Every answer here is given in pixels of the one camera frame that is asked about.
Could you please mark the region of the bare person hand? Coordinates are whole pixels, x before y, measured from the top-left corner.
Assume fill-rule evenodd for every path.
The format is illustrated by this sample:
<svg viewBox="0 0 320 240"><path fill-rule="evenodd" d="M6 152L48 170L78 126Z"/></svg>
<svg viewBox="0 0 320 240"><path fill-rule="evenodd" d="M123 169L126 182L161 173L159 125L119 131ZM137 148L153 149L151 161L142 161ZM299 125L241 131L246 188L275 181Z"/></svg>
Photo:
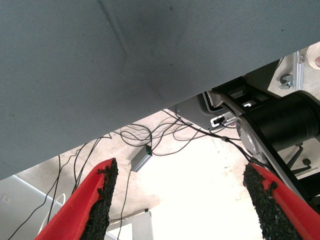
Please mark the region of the bare person hand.
<svg viewBox="0 0 320 240"><path fill-rule="evenodd" d="M320 69L320 42L310 45L306 51L306 60L315 70Z"/></svg>

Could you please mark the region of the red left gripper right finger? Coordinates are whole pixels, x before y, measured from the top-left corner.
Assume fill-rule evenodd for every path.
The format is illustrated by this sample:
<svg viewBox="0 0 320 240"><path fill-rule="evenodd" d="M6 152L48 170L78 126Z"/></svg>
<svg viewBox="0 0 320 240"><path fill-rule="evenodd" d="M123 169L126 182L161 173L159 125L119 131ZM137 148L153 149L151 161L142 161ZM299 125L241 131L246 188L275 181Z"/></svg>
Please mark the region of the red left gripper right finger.
<svg viewBox="0 0 320 240"><path fill-rule="evenodd" d="M243 181L265 240L318 240L320 215L276 175L253 163Z"/></svg>

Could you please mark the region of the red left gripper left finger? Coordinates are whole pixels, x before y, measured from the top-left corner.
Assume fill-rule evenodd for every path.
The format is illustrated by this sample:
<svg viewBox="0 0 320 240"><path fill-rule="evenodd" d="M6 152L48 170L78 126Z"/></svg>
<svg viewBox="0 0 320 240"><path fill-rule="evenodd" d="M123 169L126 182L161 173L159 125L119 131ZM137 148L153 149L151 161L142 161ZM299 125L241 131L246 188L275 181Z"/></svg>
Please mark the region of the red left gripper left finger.
<svg viewBox="0 0 320 240"><path fill-rule="evenodd" d="M97 164L37 240L103 240L118 176L115 158Z"/></svg>

